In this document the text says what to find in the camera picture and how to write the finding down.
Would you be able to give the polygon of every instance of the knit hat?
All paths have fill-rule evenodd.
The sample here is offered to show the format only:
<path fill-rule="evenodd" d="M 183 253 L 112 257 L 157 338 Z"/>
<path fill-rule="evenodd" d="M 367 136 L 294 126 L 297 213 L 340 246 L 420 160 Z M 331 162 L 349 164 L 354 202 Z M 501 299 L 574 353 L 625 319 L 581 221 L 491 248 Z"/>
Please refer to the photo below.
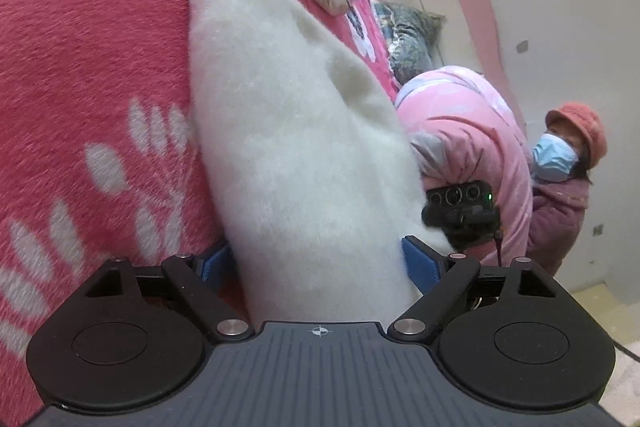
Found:
<path fill-rule="evenodd" d="M 573 123 L 584 136 L 589 146 L 589 168 L 593 169 L 607 154 L 607 137 L 604 136 L 604 127 L 600 117 L 586 104 L 568 102 L 546 114 L 546 126 L 549 127 L 561 118 L 566 118 Z"/>

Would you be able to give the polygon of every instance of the red blanket with white pattern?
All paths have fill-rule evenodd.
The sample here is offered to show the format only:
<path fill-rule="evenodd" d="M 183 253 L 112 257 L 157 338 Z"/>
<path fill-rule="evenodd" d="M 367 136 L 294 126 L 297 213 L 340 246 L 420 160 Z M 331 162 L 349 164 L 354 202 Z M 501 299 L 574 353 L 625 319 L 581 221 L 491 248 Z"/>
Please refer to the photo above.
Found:
<path fill-rule="evenodd" d="M 369 0 L 300 0 L 393 79 Z M 157 264 L 222 236 L 191 124 L 188 0 L 0 0 L 0 419 L 41 405 L 30 336 L 105 259 Z M 238 83 L 246 79 L 238 78 Z"/>

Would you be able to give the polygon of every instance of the metal screw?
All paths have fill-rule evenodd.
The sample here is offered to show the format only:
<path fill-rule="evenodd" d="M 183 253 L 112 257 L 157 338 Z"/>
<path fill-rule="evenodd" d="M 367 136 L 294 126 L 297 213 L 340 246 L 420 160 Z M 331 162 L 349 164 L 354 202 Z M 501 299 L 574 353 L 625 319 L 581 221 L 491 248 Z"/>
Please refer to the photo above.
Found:
<path fill-rule="evenodd" d="M 218 333 L 226 337 L 237 337 L 249 329 L 249 324 L 238 319 L 227 319 L 218 324 Z"/>
<path fill-rule="evenodd" d="M 396 321 L 394 328 L 398 333 L 402 333 L 404 335 L 417 335 L 418 333 L 422 333 L 426 326 L 424 325 L 424 322 L 419 321 L 418 319 L 400 319 L 399 321 Z"/>

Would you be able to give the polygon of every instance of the black handheld camera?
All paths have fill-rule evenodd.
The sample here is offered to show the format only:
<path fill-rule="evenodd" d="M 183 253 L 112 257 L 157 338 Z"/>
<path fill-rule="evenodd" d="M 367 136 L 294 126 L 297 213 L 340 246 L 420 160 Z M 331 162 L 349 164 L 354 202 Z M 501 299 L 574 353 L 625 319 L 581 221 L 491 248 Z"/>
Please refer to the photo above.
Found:
<path fill-rule="evenodd" d="M 456 250 L 488 243 L 500 233 L 500 209 L 485 181 L 433 188 L 426 197 L 422 222 L 442 229 Z"/>

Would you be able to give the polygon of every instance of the gray pillow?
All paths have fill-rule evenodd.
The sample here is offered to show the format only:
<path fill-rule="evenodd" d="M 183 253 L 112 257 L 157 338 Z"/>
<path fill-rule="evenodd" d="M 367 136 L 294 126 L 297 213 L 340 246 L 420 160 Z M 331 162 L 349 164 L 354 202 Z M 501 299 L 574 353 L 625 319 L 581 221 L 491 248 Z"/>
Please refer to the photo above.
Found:
<path fill-rule="evenodd" d="M 417 75 L 435 69 L 431 50 L 440 35 L 444 16 L 402 4 L 384 4 L 391 10 L 395 23 L 389 64 L 398 83 L 404 86 Z"/>

